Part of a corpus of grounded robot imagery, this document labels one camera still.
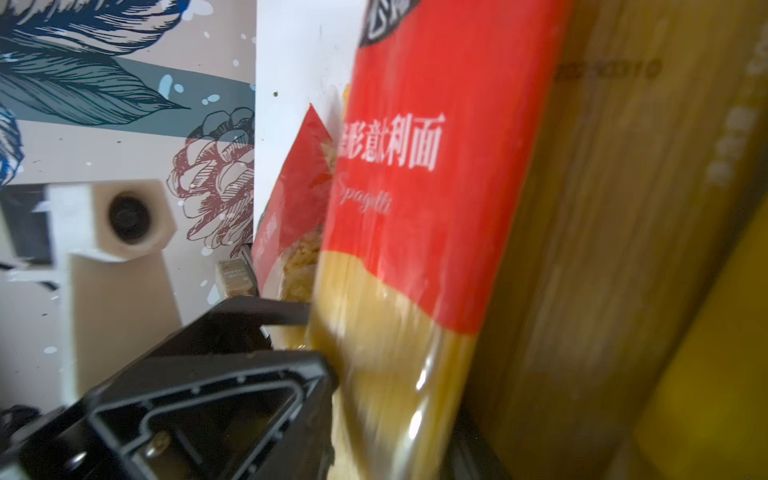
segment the pasta package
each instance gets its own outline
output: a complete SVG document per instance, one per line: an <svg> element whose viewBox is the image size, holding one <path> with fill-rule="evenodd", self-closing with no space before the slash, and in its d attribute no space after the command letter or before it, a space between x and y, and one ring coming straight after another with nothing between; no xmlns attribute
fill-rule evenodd
<svg viewBox="0 0 768 480"><path fill-rule="evenodd" d="M263 298L307 303L323 241L331 188L331 137L312 105L277 178L253 242ZM301 348L306 328L267 327L275 349Z"/></svg>
<svg viewBox="0 0 768 480"><path fill-rule="evenodd" d="M574 3L465 394L514 478L604 473L722 265L766 113L768 2Z"/></svg>
<svg viewBox="0 0 768 480"><path fill-rule="evenodd" d="M439 470L569 5L369 3L308 335L337 478Z"/></svg>

